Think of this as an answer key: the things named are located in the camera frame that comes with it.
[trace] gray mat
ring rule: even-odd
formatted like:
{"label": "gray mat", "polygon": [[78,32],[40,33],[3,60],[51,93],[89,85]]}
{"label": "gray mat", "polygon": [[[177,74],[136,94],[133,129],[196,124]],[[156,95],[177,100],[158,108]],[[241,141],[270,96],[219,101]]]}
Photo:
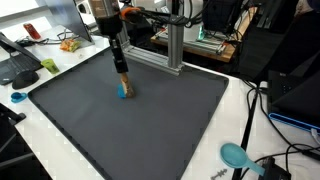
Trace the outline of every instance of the gray mat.
{"label": "gray mat", "polygon": [[197,70],[176,77],[130,60],[128,66],[133,99],[117,96],[110,50],[29,97],[106,179],[180,179],[228,80]]}

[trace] mat border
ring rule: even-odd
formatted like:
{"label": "mat border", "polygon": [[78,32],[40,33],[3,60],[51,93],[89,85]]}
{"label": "mat border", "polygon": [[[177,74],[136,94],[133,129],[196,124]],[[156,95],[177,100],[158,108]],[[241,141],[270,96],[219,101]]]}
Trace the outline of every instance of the mat border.
{"label": "mat border", "polygon": [[[42,88],[47,88],[48,84],[50,84],[51,82],[53,81],[56,81],[56,80],[59,80],[61,78],[63,78],[65,75],[68,75],[69,73],[73,72],[74,70],[82,67],[83,65],[86,65],[89,63],[89,61],[93,61],[95,60],[95,58],[101,54],[104,54],[105,52],[111,50],[110,47],[102,50],[101,52],[95,54],[94,56],[86,59],[85,61],[77,64],[76,66],[68,69],[67,71],[59,74],[58,76],[55,76],[53,77],[52,79],[44,82],[43,84],[39,85],[38,87],[34,88],[33,90],[31,90],[30,92],[28,92],[28,97],[30,99],[30,101],[41,111],[41,113],[43,113],[51,122],[52,124],[54,124],[56,126],[57,129],[59,129],[59,131],[72,143],[72,145],[87,159],[87,161],[95,168],[95,170],[97,170],[99,172],[99,174],[105,179],[105,180],[113,180],[112,177],[106,172],[106,170],[101,167],[99,165],[99,163],[76,141],[76,139],[73,139],[73,137],[67,132],[64,130],[64,128],[42,107],[40,106],[40,104],[38,104],[34,99],[33,99],[33,94],[37,91],[39,91],[40,89]],[[224,77],[224,76],[221,76],[221,75],[217,75],[217,74],[213,74],[213,73],[210,73],[210,72],[206,72],[206,71],[202,71],[200,69],[196,69],[196,68],[193,68],[193,67],[190,67],[188,66],[188,68],[191,68],[189,70],[186,70],[185,72],[190,72],[190,71],[194,71],[194,70],[197,70],[197,71],[200,71],[200,72],[203,72],[203,73],[206,73],[206,74],[209,74],[209,75],[212,75],[212,76],[215,76],[214,79],[216,80],[223,80],[224,82],[224,91],[223,91],[223,94],[222,96],[217,99],[217,107],[222,99],[222,97],[224,96],[225,94],[225,91],[226,89],[228,88],[228,85],[229,85],[229,78],[227,77]],[[189,161],[184,161],[184,167],[183,167],[183,170],[182,170],[182,173],[180,174],[180,176],[177,176],[176,177],[176,180],[180,180],[184,174],[184,172],[186,171],[186,168],[188,167],[188,164],[190,163],[191,159],[192,159],[192,156],[194,155],[194,152],[196,151],[202,137],[203,137],[203,134],[205,133],[207,127],[208,127],[208,124],[206,125],[206,127],[201,131],[201,134],[200,134],[200,140],[199,142],[193,146],[194,148],[192,148],[192,154],[191,154],[191,158]]]}

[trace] blue spoon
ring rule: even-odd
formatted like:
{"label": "blue spoon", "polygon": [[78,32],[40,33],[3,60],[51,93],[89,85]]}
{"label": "blue spoon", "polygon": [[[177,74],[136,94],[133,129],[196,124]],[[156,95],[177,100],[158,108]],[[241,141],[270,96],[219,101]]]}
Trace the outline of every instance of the blue spoon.
{"label": "blue spoon", "polygon": [[238,145],[233,143],[224,144],[220,149],[222,161],[232,168],[248,167],[258,173],[260,176],[264,175],[264,168],[251,161],[247,153]]}

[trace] black computer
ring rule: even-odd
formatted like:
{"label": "black computer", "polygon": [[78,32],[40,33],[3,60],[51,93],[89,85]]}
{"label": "black computer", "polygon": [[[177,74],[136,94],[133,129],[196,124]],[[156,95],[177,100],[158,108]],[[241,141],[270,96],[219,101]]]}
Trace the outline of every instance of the black computer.
{"label": "black computer", "polygon": [[270,71],[268,111],[272,120],[320,130],[320,71],[304,79]]}
{"label": "black computer", "polygon": [[43,66],[41,61],[25,48],[0,33],[0,46],[9,53],[10,58],[0,61],[0,84],[11,83],[15,77],[24,71],[36,71]]}

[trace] white table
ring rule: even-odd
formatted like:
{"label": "white table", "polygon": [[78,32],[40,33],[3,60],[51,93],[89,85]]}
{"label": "white table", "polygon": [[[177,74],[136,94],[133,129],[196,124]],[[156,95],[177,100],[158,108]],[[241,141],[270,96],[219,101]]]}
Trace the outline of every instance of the white table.
{"label": "white table", "polygon": [[[261,87],[267,87],[267,83],[262,83]],[[267,110],[267,97],[262,96],[264,110]],[[311,137],[309,132],[303,131],[292,126],[273,121],[280,132],[292,143],[307,144],[313,147],[318,147],[317,143]],[[260,100],[257,102],[256,111],[254,114],[252,130],[248,143],[247,153],[252,160],[257,160],[261,157],[286,152],[288,145],[281,139],[278,133],[273,129],[268,119],[263,114],[260,108]],[[276,164],[285,168],[285,156],[275,157]],[[292,180],[318,180],[320,175],[320,162],[310,159],[302,154],[289,155],[289,171],[292,175]],[[249,171],[244,179],[258,179],[258,175]]]}
{"label": "white table", "polygon": [[[41,33],[41,36],[54,37],[62,31],[63,28],[58,27]],[[28,50],[42,60],[53,58],[61,71],[60,73],[62,73],[109,46],[107,39],[101,37],[95,37],[94,39],[96,43],[94,46],[79,49],[75,53],[63,52],[58,48],[58,45],[36,45],[28,48]],[[213,74],[219,74],[188,65]],[[54,77],[44,68],[38,70],[37,73],[40,76],[40,80],[19,92],[29,92]],[[228,169],[228,172],[221,179],[230,179],[232,177],[233,169],[228,168],[220,160],[219,149],[226,142],[240,144],[242,141],[248,118],[246,93],[249,87],[239,79],[230,76],[226,77],[230,80],[229,86],[182,177],[183,180],[209,180],[217,171],[224,168]],[[13,111],[17,113],[23,112],[27,115],[25,120],[16,125],[16,128],[53,179],[103,179],[85,157],[29,99],[19,104],[11,103],[10,95],[13,92],[15,91],[12,89],[11,84],[1,86],[0,101]]]}

